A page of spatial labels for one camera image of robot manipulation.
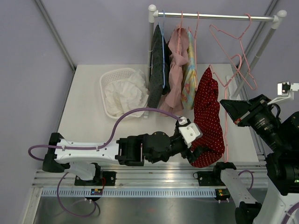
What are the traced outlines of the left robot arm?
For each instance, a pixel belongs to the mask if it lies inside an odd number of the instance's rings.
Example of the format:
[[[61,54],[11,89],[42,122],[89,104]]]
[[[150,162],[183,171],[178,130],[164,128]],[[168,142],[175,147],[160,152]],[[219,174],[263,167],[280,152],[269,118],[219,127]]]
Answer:
[[[145,162],[167,162],[180,154],[190,163],[195,162],[208,147],[191,148],[183,135],[173,136],[164,132],[128,136],[112,141],[101,149],[92,143],[68,142],[61,134],[52,133],[42,170],[49,173],[68,172],[76,176],[76,186],[114,186],[116,172],[102,171],[104,163],[123,166],[144,166]]]

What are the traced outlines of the pink pleated skirt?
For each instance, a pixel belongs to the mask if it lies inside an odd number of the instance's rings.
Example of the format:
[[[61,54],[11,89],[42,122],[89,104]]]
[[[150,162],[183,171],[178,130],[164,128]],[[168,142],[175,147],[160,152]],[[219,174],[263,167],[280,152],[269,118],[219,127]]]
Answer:
[[[163,99],[160,109],[180,116],[183,113],[181,102],[183,66],[188,62],[187,48],[189,45],[188,35],[185,28],[181,29],[181,55],[177,54],[177,38],[178,27],[173,31],[168,44],[168,47],[171,50],[171,65],[169,72],[169,84],[171,90]]]

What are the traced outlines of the pink hanger of tie-dye skirt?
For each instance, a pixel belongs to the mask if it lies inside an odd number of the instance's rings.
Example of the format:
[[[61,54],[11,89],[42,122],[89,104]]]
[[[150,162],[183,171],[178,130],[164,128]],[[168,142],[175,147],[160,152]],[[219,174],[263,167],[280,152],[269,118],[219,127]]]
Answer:
[[[190,80],[193,85],[195,91],[198,86],[198,78],[197,78],[197,31],[199,26],[199,13],[197,12],[197,23],[194,32],[190,28],[188,28],[188,37],[189,37],[189,48],[188,48],[188,56],[189,56],[189,67],[191,71]]]

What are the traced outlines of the yellow blue tie-dye skirt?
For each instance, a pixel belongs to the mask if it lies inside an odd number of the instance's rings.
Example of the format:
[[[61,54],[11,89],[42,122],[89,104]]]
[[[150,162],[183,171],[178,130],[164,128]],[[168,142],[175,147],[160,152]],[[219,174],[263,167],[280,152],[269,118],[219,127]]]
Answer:
[[[183,69],[181,102],[184,109],[192,110],[194,107],[194,99],[198,87],[196,40],[190,29],[188,30],[187,35],[189,40],[189,45],[187,48],[188,62]]]

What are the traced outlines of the pink hanger of red skirt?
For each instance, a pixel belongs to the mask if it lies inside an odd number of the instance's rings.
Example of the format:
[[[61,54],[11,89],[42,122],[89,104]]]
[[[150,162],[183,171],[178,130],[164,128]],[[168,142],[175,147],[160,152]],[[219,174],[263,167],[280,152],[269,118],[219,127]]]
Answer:
[[[220,77],[217,75],[217,73],[214,71],[214,68],[211,64],[209,64],[209,68],[211,70],[211,73],[213,75],[216,75],[216,78],[218,79],[218,81],[220,82],[220,84],[224,87],[224,99],[220,101],[220,104],[223,106],[224,111],[225,111],[225,132],[223,134],[223,139],[224,139],[224,143],[225,143],[225,152],[226,152],[226,157],[224,156],[224,154],[222,154],[222,158],[223,158],[223,162],[226,163],[229,160],[229,147],[228,147],[228,139],[227,139],[227,134],[228,134],[228,115],[230,115],[230,113],[227,112],[227,107],[226,106],[231,106],[232,104],[232,100],[228,99],[228,88],[229,88],[229,84],[232,81],[232,79],[236,76],[236,74],[240,71],[241,69],[241,65],[242,62],[240,61],[240,64],[236,66],[236,71],[235,74],[227,81],[226,84],[224,84],[222,82],[222,80],[220,79]]]

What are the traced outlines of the red polka dot skirt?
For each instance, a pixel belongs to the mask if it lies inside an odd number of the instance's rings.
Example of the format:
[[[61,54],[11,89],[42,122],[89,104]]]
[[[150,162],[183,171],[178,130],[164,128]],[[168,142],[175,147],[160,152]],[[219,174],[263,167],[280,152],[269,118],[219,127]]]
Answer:
[[[198,147],[201,150],[196,161],[191,163],[196,168],[217,162],[225,152],[218,95],[218,82],[213,79],[211,68],[208,67],[200,79],[194,98],[194,123],[202,132],[202,137],[192,143],[192,150]]]

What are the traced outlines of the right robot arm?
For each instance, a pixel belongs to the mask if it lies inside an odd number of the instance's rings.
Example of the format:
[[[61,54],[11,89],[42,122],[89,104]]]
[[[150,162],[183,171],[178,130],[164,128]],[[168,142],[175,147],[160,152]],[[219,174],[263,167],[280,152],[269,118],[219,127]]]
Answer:
[[[251,127],[273,151],[266,156],[268,189],[263,203],[247,190],[233,163],[217,162],[212,180],[227,187],[238,224],[289,224],[299,213],[299,113],[284,122],[278,104],[265,95],[220,101],[238,127]]]

